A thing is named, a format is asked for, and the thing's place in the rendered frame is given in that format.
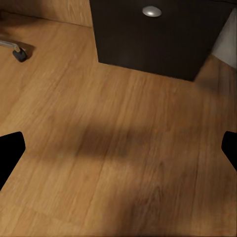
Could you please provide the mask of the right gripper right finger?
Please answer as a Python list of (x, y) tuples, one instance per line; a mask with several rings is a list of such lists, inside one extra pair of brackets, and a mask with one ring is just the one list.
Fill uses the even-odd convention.
[(221, 148), (237, 171), (237, 133), (226, 131)]

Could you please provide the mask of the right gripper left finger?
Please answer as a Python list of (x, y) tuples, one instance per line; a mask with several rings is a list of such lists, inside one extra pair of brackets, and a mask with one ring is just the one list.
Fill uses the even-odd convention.
[(21, 131), (0, 137), (0, 191), (25, 150)]

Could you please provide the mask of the swivel chair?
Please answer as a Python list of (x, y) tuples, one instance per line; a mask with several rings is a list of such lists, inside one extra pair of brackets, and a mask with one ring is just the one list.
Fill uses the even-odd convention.
[(28, 58), (28, 55), (26, 54), (26, 52), (24, 52), (23, 49), (18, 47), (18, 45), (16, 43), (5, 41), (5, 40), (0, 40), (0, 46), (13, 48), (14, 49), (13, 55), (19, 62), (21, 62), (23, 58)]

